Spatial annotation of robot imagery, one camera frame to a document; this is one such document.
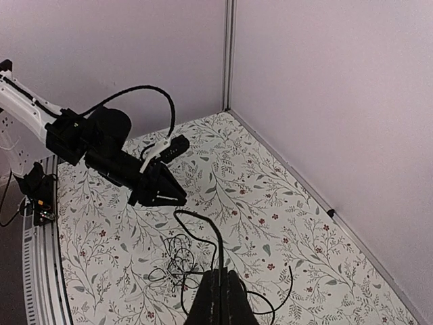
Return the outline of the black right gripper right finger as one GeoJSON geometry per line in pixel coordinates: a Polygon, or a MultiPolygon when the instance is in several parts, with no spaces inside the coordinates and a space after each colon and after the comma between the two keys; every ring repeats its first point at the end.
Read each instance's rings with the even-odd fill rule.
{"type": "Polygon", "coordinates": [[[220,324],[258,324],[238,274],[224,269],[221,288],[220,324]]]}

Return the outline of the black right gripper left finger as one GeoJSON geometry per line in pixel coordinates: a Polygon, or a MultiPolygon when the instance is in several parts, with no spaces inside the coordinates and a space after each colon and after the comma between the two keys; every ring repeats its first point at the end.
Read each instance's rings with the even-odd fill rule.
{"type": "Polygon", "coordinates": [[[204,273],[184,324],[222,324],[219,284],[219,272],[216,269],[204,273]]]}

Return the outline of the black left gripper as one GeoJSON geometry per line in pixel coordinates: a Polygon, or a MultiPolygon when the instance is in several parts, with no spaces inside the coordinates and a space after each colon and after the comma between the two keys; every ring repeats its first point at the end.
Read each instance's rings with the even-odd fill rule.
{"type": "Polygon", "coordinates": [[[177,207],[187,203],[187,194],[168,167],[156,162],[139,173],[131,188],[128,204],[144,207],[177,207]]]}

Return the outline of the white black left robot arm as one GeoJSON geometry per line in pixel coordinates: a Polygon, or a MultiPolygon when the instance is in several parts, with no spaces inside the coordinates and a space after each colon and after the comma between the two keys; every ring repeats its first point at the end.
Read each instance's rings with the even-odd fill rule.
{"type": "Polygon", "coordinates": [[[145,207],[183,206],[187,194],[167,164],[189,149],[189,140],[179,135],[167,135],[141,152],[140,157],[123,151],[132,124],[122,111],[106,108],[111,100],[137,90],[152,90],[162,94],[175,105],[170,95],[153,85],[139,85],[122,90],[84,113],[69,108],[59,112],[20,85],[12,76],[12,62],[1,62],[1,103],[30,130],[41,136],[47,149],[66,162],[77,165],[83,159],[116,186],[131,191],[129,204],[145,207]]]}

